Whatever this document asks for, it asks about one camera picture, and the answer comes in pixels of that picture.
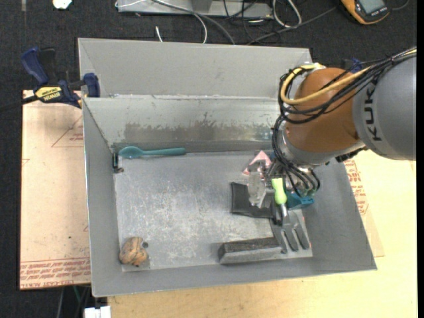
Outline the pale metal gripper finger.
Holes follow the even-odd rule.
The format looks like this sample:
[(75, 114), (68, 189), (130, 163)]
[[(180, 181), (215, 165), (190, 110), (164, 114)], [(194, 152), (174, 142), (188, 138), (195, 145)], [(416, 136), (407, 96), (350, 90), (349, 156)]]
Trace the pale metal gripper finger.
[(273, 201), (275, 200), (275, 189), (273, 187), (266, 186), (264, 188), (264, 192), (261, 195), (259, 202), (258, 202), (258, 208), (259, 209), (265, 209), (270, 208), (271, 204), (273, 204)]
[(263, 194), (263, 183), (259, 173), (250, 173), (248, 179), (249, 202), (256, 205)]

